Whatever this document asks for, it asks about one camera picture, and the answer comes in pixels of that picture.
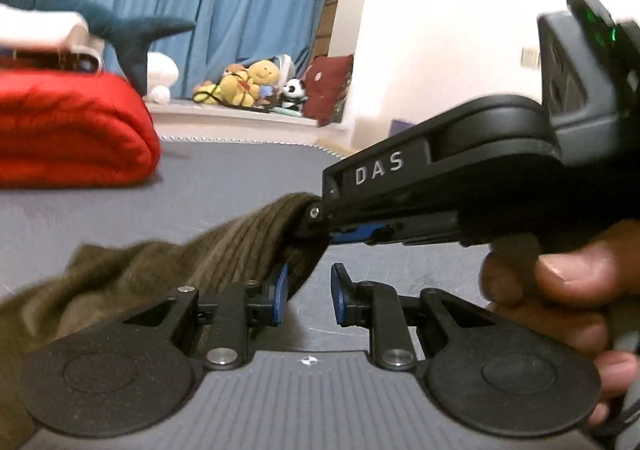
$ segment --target gray bed sheet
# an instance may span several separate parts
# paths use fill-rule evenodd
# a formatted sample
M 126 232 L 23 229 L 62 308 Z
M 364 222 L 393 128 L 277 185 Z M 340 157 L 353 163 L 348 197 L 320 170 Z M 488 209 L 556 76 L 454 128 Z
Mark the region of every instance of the gray bed sheet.
M 126 189 L 0 193 L 0 297 L 63 270 L 81 243 L 123 246 L 149 238 L 182 243 L 288 192 L 320 193 L 322 169 L 338 157 L 316 147 L 277 143 L 164 141 L 158 175 Z M 484 305 L 478 270 L 486 247 L 458 245 L 330 247 L 289 302 L 282 326 L 259 348 L 357 350 L 367 332 L 335 324 L 330 267 L 342 262 L 356 281 L 392 284 L 417 295 L 441 287 Z

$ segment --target red pillow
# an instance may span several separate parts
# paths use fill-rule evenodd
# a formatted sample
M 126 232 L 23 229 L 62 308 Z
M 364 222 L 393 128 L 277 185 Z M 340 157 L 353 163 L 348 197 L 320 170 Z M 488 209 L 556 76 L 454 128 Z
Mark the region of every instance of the red pillow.
M 0 186 L 120 186 L 158 165 L 145 103 L 110 73 L 0 71 Z
M 331 123 L 335 104 L 353 70 L 353 55 L 319 56 L 305 73 L 306 101 L 302 113 L 318 121 L 319 126 Z

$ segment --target human hand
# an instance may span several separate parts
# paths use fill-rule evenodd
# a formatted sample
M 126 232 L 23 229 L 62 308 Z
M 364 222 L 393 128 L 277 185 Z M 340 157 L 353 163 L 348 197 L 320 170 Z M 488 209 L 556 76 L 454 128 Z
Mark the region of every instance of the human hand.
M 550 302 L 524 297 L 515 271 L 490 253 L 480 275 L 482 294 L 499 315 L 593 357 L 602 397 L 590 424 L 599 424 L 609 416 L 609 400 L 624 394 L 640 371 L 634 354 L 609 350 L 607 323 L 596 310 L 640 293 L 640 221 L 617 223 L 575 252 L 541 255 L 535 276 Z

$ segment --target metal screw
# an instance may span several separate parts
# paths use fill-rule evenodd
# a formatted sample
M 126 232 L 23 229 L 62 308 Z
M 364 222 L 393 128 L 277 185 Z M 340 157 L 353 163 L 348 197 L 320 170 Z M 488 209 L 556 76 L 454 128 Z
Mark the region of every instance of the metal screw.
M 229 365 L 238 360 L 238 353 L 228 347 L 217 347 L 207 353 L 207 360 L 216 365 Z
M 402 367 L 413 363 L 414 356 L 404 349 L 388 349 L 382 354 L 382 361 L 394 367 Z

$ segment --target red blanket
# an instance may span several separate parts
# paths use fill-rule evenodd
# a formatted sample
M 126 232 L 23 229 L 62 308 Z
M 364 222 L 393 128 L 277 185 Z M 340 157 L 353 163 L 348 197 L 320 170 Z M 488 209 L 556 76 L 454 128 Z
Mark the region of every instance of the red blanket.
M 120 186 L 156 169 L 146 106 L 113 74 L 0 71 L 0 186 Z

